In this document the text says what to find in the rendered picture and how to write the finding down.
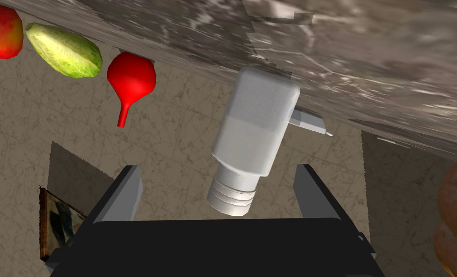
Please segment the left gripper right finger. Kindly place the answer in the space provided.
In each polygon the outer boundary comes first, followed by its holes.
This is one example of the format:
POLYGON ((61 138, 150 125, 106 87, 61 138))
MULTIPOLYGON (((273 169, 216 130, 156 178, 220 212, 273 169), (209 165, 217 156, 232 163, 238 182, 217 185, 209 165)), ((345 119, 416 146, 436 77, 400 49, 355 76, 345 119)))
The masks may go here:
POLYGON ((297 165, 293 189, 304 218, 351 220, 309 164, 297 165))

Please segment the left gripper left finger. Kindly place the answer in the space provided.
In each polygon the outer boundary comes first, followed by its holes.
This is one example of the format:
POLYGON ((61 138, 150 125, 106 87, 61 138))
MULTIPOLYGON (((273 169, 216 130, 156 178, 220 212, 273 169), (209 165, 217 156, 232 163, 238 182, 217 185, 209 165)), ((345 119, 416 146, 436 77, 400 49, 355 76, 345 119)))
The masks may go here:
POLYGON ((86 223, 132 221, 143 193, 138 165, 127 165, 87 216, 86 223))

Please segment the white plastic bottle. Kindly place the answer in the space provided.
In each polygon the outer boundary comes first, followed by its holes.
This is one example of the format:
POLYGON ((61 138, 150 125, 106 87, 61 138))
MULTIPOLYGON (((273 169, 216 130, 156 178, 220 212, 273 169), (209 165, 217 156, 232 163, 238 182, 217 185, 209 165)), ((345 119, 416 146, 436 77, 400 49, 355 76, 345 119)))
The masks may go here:
POLYGON ((213 209, 230 216, 249 211, 299 95, 299 86, 286 77, 250 67, 240 71, 212 152, 220 163, 207 195, 213 209))

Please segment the red radish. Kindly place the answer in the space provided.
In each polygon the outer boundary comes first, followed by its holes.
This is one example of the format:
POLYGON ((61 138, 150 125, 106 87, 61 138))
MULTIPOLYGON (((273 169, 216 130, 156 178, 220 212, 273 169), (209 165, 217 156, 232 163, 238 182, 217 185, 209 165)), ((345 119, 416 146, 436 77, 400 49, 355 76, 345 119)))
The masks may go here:
POLYGON ((123 128, 130 106, 153 92, 156 86, 154 64, 144 57, 122 52, 109 65, 107 80, 121 102, 118 127, 123 128))

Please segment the green oblong vegetable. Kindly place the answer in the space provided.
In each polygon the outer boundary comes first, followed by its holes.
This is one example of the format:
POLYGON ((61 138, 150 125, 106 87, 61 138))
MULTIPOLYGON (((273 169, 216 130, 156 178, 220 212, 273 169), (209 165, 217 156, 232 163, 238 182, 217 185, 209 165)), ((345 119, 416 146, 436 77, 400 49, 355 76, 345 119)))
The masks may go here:
POLYGON ((29 23, 26 36, 54 70, 71 78, 97 76, 102 69, 99 47, 87 38, 53 25, 29 23))

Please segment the framed wall picture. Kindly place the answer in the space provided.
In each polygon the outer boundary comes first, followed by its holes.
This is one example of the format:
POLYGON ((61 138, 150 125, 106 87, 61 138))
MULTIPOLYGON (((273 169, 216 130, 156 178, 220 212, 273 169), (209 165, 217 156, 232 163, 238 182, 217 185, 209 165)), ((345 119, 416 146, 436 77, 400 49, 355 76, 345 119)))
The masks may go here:
POLYGON ((73 239, 86 219, 80 211, 53 195, 39 189, 39 252, 46 262, 57 248, 64 248, 73 239))

